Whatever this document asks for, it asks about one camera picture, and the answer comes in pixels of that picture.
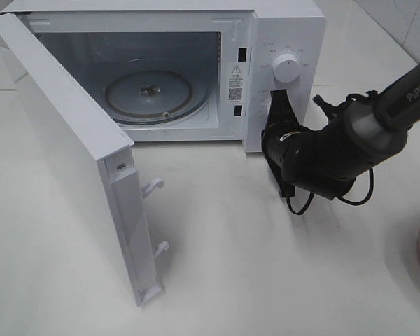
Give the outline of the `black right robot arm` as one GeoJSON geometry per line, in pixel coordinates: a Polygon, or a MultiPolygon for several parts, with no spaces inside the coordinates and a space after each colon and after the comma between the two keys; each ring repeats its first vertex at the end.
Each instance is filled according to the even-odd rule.
{"type": "Polygon", "coordinates": [[[286,90],[271,98],[262,151],[281,196],[301,188],[332,200],[405,147],[409,129],[420,121],[420,63],[384,91],[349,94],[337,106],[316,95],[328,119],[319,130],[298,122],[286,90]]]}

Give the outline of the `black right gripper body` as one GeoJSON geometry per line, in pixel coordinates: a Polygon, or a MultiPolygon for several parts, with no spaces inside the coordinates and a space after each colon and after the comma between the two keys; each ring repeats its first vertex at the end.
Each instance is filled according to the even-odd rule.
{"type": "Polygon", "coordinates": [[[294,196],[299,187],[312,192],[314,132],[294,122],[272,123],[262,131],[262,151],[281,196],[294,196]]]}

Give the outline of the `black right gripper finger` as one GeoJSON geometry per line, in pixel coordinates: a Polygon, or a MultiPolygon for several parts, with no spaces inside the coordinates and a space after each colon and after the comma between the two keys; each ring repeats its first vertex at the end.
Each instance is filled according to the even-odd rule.
{"type": "Polygon", "coordinates": [[[271,104],[268,121],[296,121],[296,116],[288,98],[287,90],[274,90],[270,92],[271,104]]]}

